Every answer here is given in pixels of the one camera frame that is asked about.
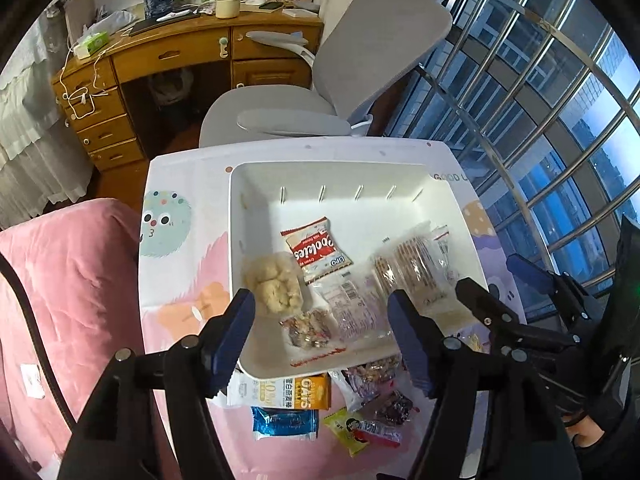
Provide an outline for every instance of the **chair seat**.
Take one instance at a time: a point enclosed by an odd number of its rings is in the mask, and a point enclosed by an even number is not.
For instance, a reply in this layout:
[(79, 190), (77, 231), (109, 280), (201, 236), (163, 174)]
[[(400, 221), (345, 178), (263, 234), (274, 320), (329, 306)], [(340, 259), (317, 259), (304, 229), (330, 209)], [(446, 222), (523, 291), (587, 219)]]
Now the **chair seat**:
[(317, 93), (292, 85), (260, 85), (235, 88), (211, 105), (200, 129), (201, 148), (251, 140), (282, 137), (249, 132), (238, 126), (238, 114), (252, 108), (284, 108), (335, 115), (334, 108)]

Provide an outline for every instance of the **screw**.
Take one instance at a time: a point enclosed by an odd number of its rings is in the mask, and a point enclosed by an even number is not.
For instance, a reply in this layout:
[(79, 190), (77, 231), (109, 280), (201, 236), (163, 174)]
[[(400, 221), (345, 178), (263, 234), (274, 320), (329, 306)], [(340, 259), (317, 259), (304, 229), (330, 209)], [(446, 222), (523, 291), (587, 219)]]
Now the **screw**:
[(460, 350), (462, 348), (462, 342), (457, 337), (446, 337), (442, 343), (449, 350)]
[(524, 350), (520, 350), (519, 348), (516, 348), (513, 352), (511, 352), (511, 357), (513, 358), (514, 361), (523, 363), (524, 361), (527, 360), (527, 353)]
[(180, 340), (180, 346), (182, 346), (182, 348), (193, 348), (198, 344), (198, 342), (198, 336), (186, 335)]
[(121, 348), (116, 352), (116, 361), (126, 361), (131, 357), (131, 350), (128, 348)]

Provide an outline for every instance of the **pink blanket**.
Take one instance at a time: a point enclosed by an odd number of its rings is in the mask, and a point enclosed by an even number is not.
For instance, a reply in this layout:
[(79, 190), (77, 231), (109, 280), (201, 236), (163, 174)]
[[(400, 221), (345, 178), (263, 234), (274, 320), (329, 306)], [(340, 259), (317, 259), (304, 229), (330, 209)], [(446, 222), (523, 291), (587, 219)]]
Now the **pink blanket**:
[[(77, 419), (113, 353), (143, 351), (138, 310), (140, 217), (112, 199), (83, 202), (0, 232), (0, 253), (30, 298), (54, 373)], [(0, 278), (0, 419), (32, 461), (62, 456), (70, 432), (41, 374), (28, 397), (21, 364), (37, 364), (24, 317)]]

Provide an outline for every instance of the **white box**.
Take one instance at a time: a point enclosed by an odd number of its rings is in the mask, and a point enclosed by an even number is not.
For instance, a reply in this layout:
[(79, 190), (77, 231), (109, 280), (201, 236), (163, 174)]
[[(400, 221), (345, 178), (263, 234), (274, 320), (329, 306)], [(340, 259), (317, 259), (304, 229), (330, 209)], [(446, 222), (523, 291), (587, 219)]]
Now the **white box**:
[[(244, 263), (289, 251), (280, 231), (323, 216), (335, 244), (354, 264), (364, 262), (385, 238), (420, 222), (450, 231), (449, 260), (461, 278), (486, 280), (460, 207), (446, 181), (417, 164), (380, 162), (248, 162), (234, 168), (229, 184), (229, 276), (231, 294), (243, 287)], [(314, 306), (326, 306), (311, 294)], [(456, 300), (452, 308), (464, 307)], [(462, 327), (452, 327), (452, 332)], [(239, 365), (256, 379), (313, 375), (398, 353), (392, 340), (361, 340), (347, 351), (292, 367), (295, 349), (285, 344), (276, 319), (256, 317)]]

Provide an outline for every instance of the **chair armrest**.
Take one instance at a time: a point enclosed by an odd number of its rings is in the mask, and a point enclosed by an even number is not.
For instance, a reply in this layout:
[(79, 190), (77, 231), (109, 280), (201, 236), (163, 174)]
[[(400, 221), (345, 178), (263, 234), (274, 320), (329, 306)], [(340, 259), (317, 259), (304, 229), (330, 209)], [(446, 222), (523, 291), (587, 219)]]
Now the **chair armrest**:
[(308, 41), (301, 36), (284, 34), (282, 32), (269, 32), (266, 30), (251, 30), (246, 33), (245, 36), (256, 43), (277, 46), (278, 48), (289, 50), (298, 54), (309, 66), (312, 67), (314, 65), (316, 56), (304, 47)]
[(245, 130), (283, 137), (348, 136), (351, 125), (335, 115), (285, 110), (280, 108), (254, 108), (238, 115), (238, 126)]

